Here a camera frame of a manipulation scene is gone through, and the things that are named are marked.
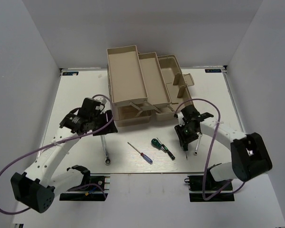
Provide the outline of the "small silver ratchet wrench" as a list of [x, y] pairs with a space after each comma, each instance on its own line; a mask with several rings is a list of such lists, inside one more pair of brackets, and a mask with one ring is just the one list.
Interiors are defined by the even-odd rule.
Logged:
[[202, 138], [203, 134], [202, 133], [198, 133], [198, 139], [197, 139], [197, 144], [196, 144], [196, 147], [195, 147], [195, 150], [194, 150], [194, 155], [198, 155], [198, 150], [199, 150], [199, 146], [200, 146], [200, 141], [201, 141], [201, 138]]

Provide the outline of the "black green precision screwdriver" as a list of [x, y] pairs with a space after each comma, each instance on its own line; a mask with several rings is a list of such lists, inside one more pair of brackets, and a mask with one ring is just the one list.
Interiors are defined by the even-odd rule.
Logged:
[[171, 160], [175, 160], [175, 156], [172, 154], [172, 152], [157, 138], [159, 149], [163, 150], [165, 153], [168, 154], [168, 156], [171, 158]]

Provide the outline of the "large silver ratchet wrench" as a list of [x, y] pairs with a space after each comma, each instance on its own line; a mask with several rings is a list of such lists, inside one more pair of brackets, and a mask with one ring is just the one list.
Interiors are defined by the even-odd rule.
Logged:
[[110, 156], [109, 156], [109, 152], [108, 152], [108, 149], [107, 149], [107, 144], [106, 144], [106, 140], [105, 140], [105, 136], [104, 135], [101, 135], [101, 143], [102, 143], [103, 151], [104, 151], [104, 154], [105, 154], [105, 164], [106, 165], [110, 165], [111, 164], [111, 159], [110, 159]]

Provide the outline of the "red blue handle screwdriver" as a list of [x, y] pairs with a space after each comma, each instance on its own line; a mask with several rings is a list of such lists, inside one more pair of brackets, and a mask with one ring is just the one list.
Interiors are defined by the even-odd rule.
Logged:
[[140, 152], [136, 147], [134, 147], [131, 143], [127, 142], [128, 145], [130, 145], [134, 150], [136, 150], [141, 157], [143, 157], [143, 159], [148, 162], [149, 164], [153, 164], [153, 161], [150, 157], [148, 157], [146, 154], [144, 154], [143, 152]]

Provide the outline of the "beige cantilever toolbox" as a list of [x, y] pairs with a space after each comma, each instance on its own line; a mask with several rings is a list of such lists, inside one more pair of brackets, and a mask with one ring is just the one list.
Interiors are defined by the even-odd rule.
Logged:
[[175, 55], [143, 53], [137, 46], [107, 49], [107, 74], [114, 121], [118, 127], [146, 124], [154, 116], [168, 121], [190, 105], [191, 74], [182, 72]]

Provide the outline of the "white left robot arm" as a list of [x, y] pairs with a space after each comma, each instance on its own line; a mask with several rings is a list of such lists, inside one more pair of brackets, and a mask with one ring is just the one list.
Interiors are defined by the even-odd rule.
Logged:
[[91, 184], [90, 170], [74, 165], [66, 172], [54, 172], [72, 147], [84, 136], [116, 133], [113, 112], [106, 107], [105, 95], [85, 98], [80, 108], [71, 110], [60, 122], [53, 140], [22, 174], [11, 177], [15, 199], [38, 213], [45, 212], [55, 197], [70, 189], [87, 189]]

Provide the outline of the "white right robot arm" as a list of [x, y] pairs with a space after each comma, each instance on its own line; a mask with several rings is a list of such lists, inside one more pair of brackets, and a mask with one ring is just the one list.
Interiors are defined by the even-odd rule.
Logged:
[[249, 181], [273, 168], [263, 138], [258, 133], [236, 131], [218, 122], [210, 113], [200, 114], [193, 105], [184, 107], [174, 115], [178, 124], [174, 127], [180, 147], [186, 152], [188, 145], [199, 135], [212, 136], [231, 153], [231, 162], [213, 165], [205, 177], [208, 188], [217, 189], [222, 181], [239, 179]]

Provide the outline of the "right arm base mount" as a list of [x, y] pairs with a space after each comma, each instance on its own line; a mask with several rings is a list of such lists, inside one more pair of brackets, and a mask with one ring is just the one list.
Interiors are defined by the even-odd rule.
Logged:
[[[231, 183], [222, 190], [219, 194], [214, 196], [208, 201], [205, 201], [202, 196], [202, 179], [203, 175], [189, 175], [187, 178], [184, 179], [184, 183], [189, 187], [189, 197], [190, 202], [233, 202], [235, 201], [233, 192], [233, 186]], [[218, 191], [222, 188], [226, 183], [227, 180], [215, 182], [211, 180], [209, 176], [206, 179], [205, 185], [205, 196], [209, 197], [211, 194]]]

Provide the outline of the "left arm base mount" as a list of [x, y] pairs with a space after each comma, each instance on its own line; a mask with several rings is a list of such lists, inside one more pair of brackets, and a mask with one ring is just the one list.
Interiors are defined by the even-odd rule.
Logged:
[[104, 202], [110, 189], [110, 175], [91, 175], [90, 178], [76, 190], [67, 191], [59, 196], [59, 201], [73, 202]]

